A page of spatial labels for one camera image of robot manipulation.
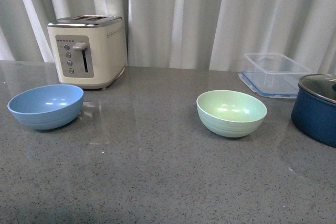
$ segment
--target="light green bowl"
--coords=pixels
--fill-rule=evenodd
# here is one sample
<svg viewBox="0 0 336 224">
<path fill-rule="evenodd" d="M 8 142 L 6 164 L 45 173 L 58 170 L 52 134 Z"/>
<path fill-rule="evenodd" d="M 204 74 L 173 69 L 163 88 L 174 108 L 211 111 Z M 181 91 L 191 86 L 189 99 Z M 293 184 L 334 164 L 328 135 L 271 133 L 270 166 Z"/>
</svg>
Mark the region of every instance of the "light green bowl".
<svg viewBox="0 0 336 224">
<path fill-rule="evenodd" d="M 212 132 L 226 137 L 252 133 L 267 114 L 266 106 L 257 98 L 231 90 L 205 92 L 196 103 L 202 123 Z"/>
</svg>

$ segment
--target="curtain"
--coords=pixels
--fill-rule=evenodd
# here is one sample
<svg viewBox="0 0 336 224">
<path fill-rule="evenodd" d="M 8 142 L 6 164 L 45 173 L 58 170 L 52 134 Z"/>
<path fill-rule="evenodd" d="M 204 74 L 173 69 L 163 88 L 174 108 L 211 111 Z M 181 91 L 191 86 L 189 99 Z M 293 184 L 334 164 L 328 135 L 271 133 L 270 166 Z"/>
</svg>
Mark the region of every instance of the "curtain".
<svg viewBox="0 0 336 224">
<path fill-rule="evenodd" d="M 277 52 L 336 74 L 336 0 L 0 0 L 0 59 L 52 62 L 48 21 L 94 14 L 123 17 L 130 66 L 241 71 Z"/>
</svg>

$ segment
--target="pot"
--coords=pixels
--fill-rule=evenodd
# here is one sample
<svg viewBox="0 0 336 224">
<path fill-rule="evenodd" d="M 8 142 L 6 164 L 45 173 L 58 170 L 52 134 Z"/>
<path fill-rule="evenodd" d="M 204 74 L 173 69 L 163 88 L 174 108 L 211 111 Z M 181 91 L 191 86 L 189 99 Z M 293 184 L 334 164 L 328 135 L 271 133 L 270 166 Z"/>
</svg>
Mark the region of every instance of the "pot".
<svg viewBox="0 0 336 224">
<path fill-rule="evenodd" d="M 336 76 L 311 74 L 301 77 L 291 118 L 305 135 L 336 147 Z"/>
</svg>

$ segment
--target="toaster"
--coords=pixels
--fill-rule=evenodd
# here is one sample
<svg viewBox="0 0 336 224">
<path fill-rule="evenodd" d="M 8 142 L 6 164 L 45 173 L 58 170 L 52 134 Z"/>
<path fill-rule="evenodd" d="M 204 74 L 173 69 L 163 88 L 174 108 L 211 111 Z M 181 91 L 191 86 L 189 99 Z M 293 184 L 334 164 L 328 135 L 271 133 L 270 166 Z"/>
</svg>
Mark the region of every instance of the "toaster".
<svg viewBox="0 0 336 224">
<path fill-rule="evenodd" d="M 83 15 L 48 23 L 60 83 L 105 89 L 124 71 L 127 47 L 121 17 Z"/>
</svg>

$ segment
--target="pot lid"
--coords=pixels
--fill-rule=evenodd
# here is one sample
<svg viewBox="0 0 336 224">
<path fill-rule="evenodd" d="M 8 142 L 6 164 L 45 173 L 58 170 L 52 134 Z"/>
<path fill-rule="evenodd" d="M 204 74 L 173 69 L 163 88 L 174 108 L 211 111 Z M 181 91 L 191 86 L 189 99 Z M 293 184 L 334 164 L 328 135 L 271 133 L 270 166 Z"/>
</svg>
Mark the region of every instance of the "pot lid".
<svg viewBox="0 0 336 224">
<path fill-rule="evenodd" d="M 336 104 L 336 76 L 310 74 L 300 78 L 299 86 L 315 97 Z"/>
</svg>

